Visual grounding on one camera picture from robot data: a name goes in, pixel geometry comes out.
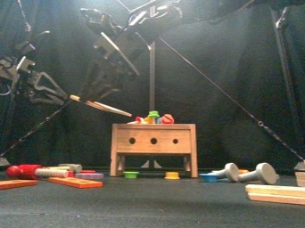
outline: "red ball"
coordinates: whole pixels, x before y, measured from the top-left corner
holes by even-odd
[[[14,177],[19,177],[22,174],[22,169],[18,166],[11,166],[7,170],[6,170],[6,175],[11,178]]]

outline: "wooden stick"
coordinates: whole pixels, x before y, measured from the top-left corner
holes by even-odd
[[[79,96],[71,95],[71,99],[77,102],[82,102]],[[109,112],[113,112],[113,113],[117,113],[117,114],[121,114],[121,115],[129,116],[129,117],[133,116],[129,112],[122,111],[122,110],[120,110],[120,109],[117,109],[117,108],[114,108],[106,104],[99,103],[99,102],[87,101],[87,102],[82,102],[82,103],[90,105],[91,107],[97,108],[98,110],[105,110],[105,111],[109,111]]]

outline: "wooden box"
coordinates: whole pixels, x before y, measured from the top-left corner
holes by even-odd
[[[184,156],[185,174],[198,177],[196,125],[113,125],[111,176],[126,169],[126,156]]]

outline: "box leg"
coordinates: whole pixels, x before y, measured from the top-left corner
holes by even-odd
[[[192,177],[192,156],[190,155],[185,155],[184,159],[185,159],[185,164],[184,164],[184,166],[185,166],[185,175],[188,177]]]
[[[190,154],[190,177],[198,177],[197,153]]]
[[[114,153],[111,155],[110,176],[120,176],[126,169],[126,155]]]

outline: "toy block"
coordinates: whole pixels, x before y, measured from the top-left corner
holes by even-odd
[[[296,196],[248,193],[248,198],[255,201],[305,205],[305,198]]]
[[[27,187],[38,184],[38,180],[11,180],[0,182],[0,190]]]
[[[97,173],[94,170],[85,169],[82,170],[82,174],[94,174]]]
[[[245,187],[248,193],[297,196],[305,198],[305,188],[279,185],[249,184]]]
[[[101,180],[103,179],[103,174],[101,173],[81,173],[75,174],[75,178],[86,179],[86,180]]]
[[[251,200],[305,205],[304,188],[249,184],[245,190]]]
[[[305,172],[296,172],[296,177],[299,187],[305,187]]]
[[[54,183],[61,183],[61,184],[67,185],[74,188],[79,188],[79,189],[98,188],[98,187],[103,186],[102,182],[83,180],[83,179],[74,178],[74,177],[66,177],[66,178],[51,177],[50,181]]]

